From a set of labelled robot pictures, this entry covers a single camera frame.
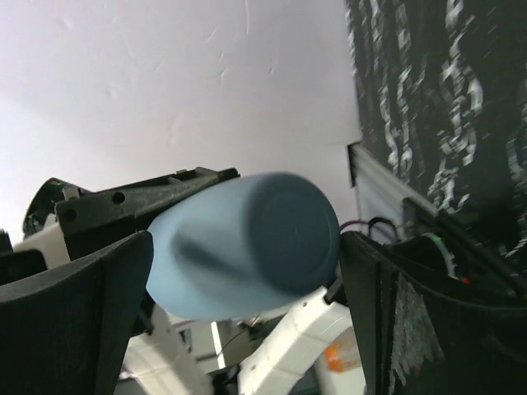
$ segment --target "white ceiling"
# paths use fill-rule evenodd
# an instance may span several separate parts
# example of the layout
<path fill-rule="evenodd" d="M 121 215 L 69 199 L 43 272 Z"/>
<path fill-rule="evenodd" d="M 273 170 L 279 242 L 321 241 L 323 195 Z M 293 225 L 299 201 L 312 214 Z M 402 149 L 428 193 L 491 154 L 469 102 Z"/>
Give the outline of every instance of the white ceiling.
<path fill-rule="evenodd" d="M 343 0 L 6 0 L 0 226 L 55 176 L 97 190 L 180 169 L 289 170 L 356 215 Z"/>

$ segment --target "light blue cup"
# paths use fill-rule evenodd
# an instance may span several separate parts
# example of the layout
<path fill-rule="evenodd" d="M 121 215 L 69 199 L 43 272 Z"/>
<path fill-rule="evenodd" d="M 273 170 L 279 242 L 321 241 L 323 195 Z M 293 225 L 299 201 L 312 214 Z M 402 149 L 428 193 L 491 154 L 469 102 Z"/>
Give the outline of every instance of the light blue cup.
<path fill-rule="evenodd" d="M 294 174 L 259 174 L 210 187 L 160 214 L 148 229 L 147 290 L 182 318 L 250 317 L 330 281 L 339 229 L 331 204 Z"/>

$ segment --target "screw hole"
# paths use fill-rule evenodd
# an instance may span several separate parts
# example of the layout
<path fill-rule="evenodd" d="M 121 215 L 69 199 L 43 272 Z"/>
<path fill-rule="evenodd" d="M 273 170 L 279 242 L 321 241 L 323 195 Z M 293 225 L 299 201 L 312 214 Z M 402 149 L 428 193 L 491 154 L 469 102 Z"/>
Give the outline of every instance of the screw hole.
<path fill-rule="evenodd" d="M 114 202 L 114 204 L 121 204 L 124 202 L 125 199 L 126 197 L 122 192 L 116 192 L 112 195 L 112 202 Z"/>
<path fill-rule="evenodd" d="M 64 220 L 67 222 L 74 222 L 77 219 L 77 212 L 70 208 L 64 212 Z"/>

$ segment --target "orange object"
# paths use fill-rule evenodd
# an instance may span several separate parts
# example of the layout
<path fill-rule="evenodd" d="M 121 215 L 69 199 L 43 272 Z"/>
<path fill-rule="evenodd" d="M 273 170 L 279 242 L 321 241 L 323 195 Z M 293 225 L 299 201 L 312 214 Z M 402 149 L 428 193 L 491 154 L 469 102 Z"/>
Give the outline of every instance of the orange object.
<path fill-rule="evenodd" d="M 331 346 L 324 351 L 328 370 L 342 373 L 361 366 L 361 357 L 353 328 L 344 331 Z"/>

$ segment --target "cable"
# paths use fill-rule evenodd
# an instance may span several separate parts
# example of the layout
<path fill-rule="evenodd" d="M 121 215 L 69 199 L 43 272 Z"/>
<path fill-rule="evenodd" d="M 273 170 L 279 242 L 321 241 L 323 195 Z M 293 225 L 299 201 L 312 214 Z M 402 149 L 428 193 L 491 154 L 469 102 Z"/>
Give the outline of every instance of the cable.
<path fill-rule="evenodd" d="M 345 230 L 346 228 L 348 228 L 349 226 L 352 226 L 352 225 L 366 225 L 366 226 L 368 226 L 368 221 L 364 221 L 364 220 L 346 221 L 346 222 L 344 222 L 343 224 L 340 225 L 340 231 L 342 232 L 343 230 Z M 394 238 L 393 235 L 388 233 L 386 230 L 381 229 L 381 228 L 375 228 L 375 230 L 377 230 L 380 234 L 382 234 L 386 239 L 388 239 L 392 243 L 397 241 L 396 238 Z"/>
<path fill-rule="evenodd" d="M 434 234 L 434 233 L 423 233 L 422 236 L 427 237 L 430 239 L 439 249 L 441 252 L 441 255 L 443 256 L 443 259 L 445 259 L 445 265 L 446 265 L 446 272 L 448 273 L 449 277 L 455 278 L 456 280 L 459 280 L 459 278 L 455 275 L 455 263 L 454 259 L 452 259 L 452 254 L 446 247 L 445 243 L 443 242 L 443 239 Z"/>
<path fill-rule="evenodd" d="M 220 350 L 220 352 L 218 352 L 216 354 L 216 357 L 220 356 L 221 354 L 223 354 L 223 351 L 227 348 L 227 346 L 229 346 L 229 344 L 231 344 L 236 338 L 238 338 L 238 336 L 242 335 L 243 333 L 247 332 L 249 330 L 249 328 L 252 328 L 255 324 L 256 324 L 256 321 L 258 321 L 258 318 L 260 318 L 260 315 L 261 314 L 258 314 L 256 317 L 254 317 L 253 319 L 253 322 L 250 323 L 250 325 L 247 327 L 247 328 L 244 328 L 243 331 L 241 332 L 238 332 L 236 335 L 234 335 L 233 337 L 231 337 L 231 339 L 229 339 L 229 341 L 227 343 L 225 343 L 225 345 L 222 347 L 222 349 Z"/>
<path fill-rule="evenodd" d="M 391 220 L 389 220 L 388 218 L 384 218 L 383 216 L 374 216 L 368 221 L 368 236 L 371 237 L 371 230 L 377 224 L 388 225 L 394 231 L 395 241 L 401 241 L 397 232 L 397 226 L 395 226 L 395 224 Z"/>

